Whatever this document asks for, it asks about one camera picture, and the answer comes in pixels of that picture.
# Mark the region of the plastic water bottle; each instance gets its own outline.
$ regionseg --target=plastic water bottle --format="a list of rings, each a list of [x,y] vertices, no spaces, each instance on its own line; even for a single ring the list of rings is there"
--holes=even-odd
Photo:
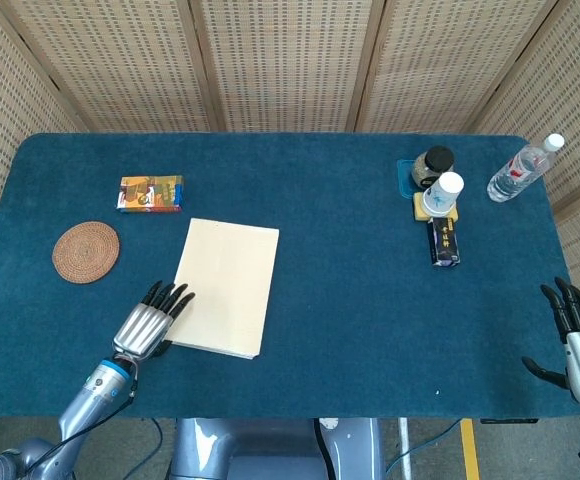
[[[526,145],[494,174],[488,183],[488,195],[495,202],[516,197],[554,164],[555,152],[565,144],[558,133],[549,135],[543,145]]]

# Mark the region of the colorful box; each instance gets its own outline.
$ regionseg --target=colorful box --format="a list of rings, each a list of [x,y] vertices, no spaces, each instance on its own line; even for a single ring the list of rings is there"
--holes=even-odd
[[[180,212],[183,176],[122,177],[117,210],[120,212]]]

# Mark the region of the round rattan coaster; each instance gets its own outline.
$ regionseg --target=round rattan coaster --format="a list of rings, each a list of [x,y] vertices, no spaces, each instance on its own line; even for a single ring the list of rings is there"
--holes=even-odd
[[[75,225],[54,246],[52,263],[64,279],[72,283],[99,280],[119,256],[119,237],[101,222]]]

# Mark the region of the beige notepad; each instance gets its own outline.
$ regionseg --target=beige notepad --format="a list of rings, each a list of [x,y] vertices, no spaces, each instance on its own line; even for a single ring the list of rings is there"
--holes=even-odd
[[[279,230],[193,218],[175,277],[196,293],[168,331],[177,345],[259,355]]]

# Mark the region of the small box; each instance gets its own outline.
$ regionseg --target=small box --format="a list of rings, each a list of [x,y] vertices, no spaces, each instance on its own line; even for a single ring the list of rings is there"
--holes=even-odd
[[[180,212],[183,176],[122,177],[117,210],[120,212]]]
[[[448,217],[431,218],[428,222],[428,240],[432,264],[437,267],[454,267],[460,262],[455,236],[454,220]]]

